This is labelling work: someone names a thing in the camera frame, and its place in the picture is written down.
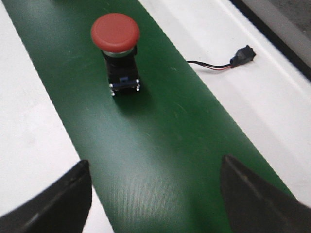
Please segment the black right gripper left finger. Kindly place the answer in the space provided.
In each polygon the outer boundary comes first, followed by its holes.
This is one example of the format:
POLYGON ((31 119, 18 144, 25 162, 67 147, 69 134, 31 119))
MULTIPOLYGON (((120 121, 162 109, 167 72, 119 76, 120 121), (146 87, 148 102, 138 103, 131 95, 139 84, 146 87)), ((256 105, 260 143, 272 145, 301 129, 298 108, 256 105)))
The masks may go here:
POLYGON ((0 218, 2 233, 81 233, 92 203, 87 160, 40 194, 0 218))

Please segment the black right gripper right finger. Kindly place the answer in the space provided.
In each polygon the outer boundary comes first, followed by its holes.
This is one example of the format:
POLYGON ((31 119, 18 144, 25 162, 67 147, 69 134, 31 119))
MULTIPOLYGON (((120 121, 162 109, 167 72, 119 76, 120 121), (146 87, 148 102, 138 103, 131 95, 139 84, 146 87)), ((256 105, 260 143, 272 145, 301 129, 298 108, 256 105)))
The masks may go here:
POLYGON ((231 155, 222 158, 220 189, 235 233, 309 233, 311 209, 231 155))

